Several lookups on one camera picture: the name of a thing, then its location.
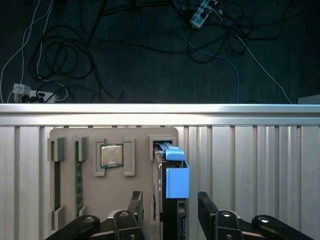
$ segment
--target metal screw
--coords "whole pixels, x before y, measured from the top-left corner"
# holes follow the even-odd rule
[[[123,211],[123,212],[120,213],[120,217],[126,217],[126,216],[128,216],[128,215],[129,215],[129,214],[128,214],[127,211]]]
[[[222,215],[225,216],[225,217],[230,217],[231,216],[230,212],[228,212],[228,211],[223,211]]]
[[[261,222],[263,222],[263,223],[265,223],[265,224],[267,224],[267,223],[270,222],[269,219],[266,218],[266,217],[264,217],[264,216],[260,216],[258,219],[259,219],[259,221],[261,221]]]
[[[91,223],[91,222],[93,222],[94,221],[94,218],[92,217],[92,216],[87,216],[84,220],[83,220],[83,222],[84,223]]]

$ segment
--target white metal bar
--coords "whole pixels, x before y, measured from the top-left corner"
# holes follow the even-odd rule
[[[319,113],[317,105],[294,104],[1,104],[0,113]]]
[[[230,126],[212,129],[212,200],[219,209],[235,210],[235,136]]]
[[[47,139],[52,127],[41,127],[39,134],[39,239],[51,234],[50,162],[48,161]]]
[[[235,127],[235,211],[245,221],[257,214],[257,133],[252,126]]]
[[[287,224],[301,231],[301,135],[296,126],[288,127]]]
[[[257,127],[257,214],[267,211],[266,195],[266,127]]]
[[[320,238],[319,127],[301,127],[302,231]]]
[[[39,239],[39,127],[20,128],[19,238]]]
[[[15,237],[15,128],[0,127],[0,239]]]
[[[198,128],[189,127],[190,194],[188,216],[198,215]],[[188,239],[198,238],[198,218],[188,217]]]
[[[198,192],[204,191],[208,195],[211,195],[212,189],[212,129],[207,126],[200,126],[198,128],[198,141],[197,141],[197,152],[198,152]],[[206,237],[202,230],[198,230],[198,240],[205,240]]]
[[[279,177],[279,156],[276,156],[276,138],[275,138],[275,127],[266,126],[265,127],[265,212],[266,215],[271,215],[275,218],[278,217],[279,203],[279,191],[277,181]]]
[[[174,113],[56,113],[56,114],[0,114],[1,126],[106,126],[106,125],[170,125],[170,126],[212,126],[212,125],[318,125],[320,114],[272,115],[265,114],[174,114]]]

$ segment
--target cpu processor chip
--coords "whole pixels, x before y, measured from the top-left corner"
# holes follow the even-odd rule
[[[101,145],[101,168],[122,167],[123,161],[122,144],[103,144]]]

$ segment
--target white plug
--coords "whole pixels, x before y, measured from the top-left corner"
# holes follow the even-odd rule
[[[13,94],[18,94],[18,95],[30,95],[31,92],[31,87],[23,84],[17,84],[15,83],[13,85]]]

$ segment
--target blue plastic bracket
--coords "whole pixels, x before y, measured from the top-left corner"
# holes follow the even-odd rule
[[[190,192],[190,168],[185,152],[180,147],[173,146],[169,142],[159,143],[165,152],[166,161],[182,161],[183,167],[166,169],[166,191],[167,199],[186,199]]]

